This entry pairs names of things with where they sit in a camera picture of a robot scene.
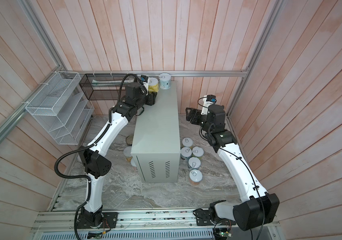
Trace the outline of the green white can pull-tab lid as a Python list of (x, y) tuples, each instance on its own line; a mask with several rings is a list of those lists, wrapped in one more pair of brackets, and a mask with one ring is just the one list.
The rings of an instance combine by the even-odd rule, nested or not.
[(159, 87), (162, 90), (168, 90), (170, 88), (171, 79), (172, 79), (172, 76), (170, 74), (162, 73), (158, 76), (158, 79), (159, 79)]

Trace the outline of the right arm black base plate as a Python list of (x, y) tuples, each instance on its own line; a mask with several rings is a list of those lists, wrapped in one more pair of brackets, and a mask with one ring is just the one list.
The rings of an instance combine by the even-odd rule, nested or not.
[(198, 226), (214, 226), (218, 222), (217, 215), (213, 209), (196, 209), (193, 211)]

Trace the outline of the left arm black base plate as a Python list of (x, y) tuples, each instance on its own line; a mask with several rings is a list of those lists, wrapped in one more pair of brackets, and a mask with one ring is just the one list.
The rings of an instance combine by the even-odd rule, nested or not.
[(114, 229), (118, 220), (118, 212), (80, 213), (76, 223), (78, 229)]

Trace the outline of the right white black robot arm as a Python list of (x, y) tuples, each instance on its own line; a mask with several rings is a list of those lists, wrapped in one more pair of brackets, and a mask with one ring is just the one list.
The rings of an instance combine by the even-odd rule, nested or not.
[(234, 221), (247, 231), (273, 222), (280, 200), (257, 180), (244, 160), (235, 136), (225, 128), (226, 113), (223, 106), (210, 105), (202, 110), (187, 108), (186, 120), (204, 131), (205, 139), (226, 164), (238, 188), (241, 203), (229, 201), (211, 203), (212, 220)]

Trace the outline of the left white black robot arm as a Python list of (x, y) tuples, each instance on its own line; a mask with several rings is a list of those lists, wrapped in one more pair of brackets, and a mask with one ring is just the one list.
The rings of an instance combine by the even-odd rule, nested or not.
[(120, 131), (138, 115), (144, 105), (154, 105), (155, 98), (156, 94), (148, 89), (148, 83), (127, 84), (125, 97), (110, 110), (107, 123), (89, 143), (88, 149), (79, 154), (89, 178), (85, 204), (80, 208), (80, 219), (92, 228), (100, 227), (103, 222), (101, 194), (104, 177), (111, 169), (111, 161), (106, 158), (107, 151)]

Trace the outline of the yellow can pull-tab lid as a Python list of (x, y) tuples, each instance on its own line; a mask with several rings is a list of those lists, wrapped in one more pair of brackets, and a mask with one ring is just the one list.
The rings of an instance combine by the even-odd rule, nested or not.
[(148, 92), (158, 93), (159, 91), (159, 81), (157, 78), (148, 78)]

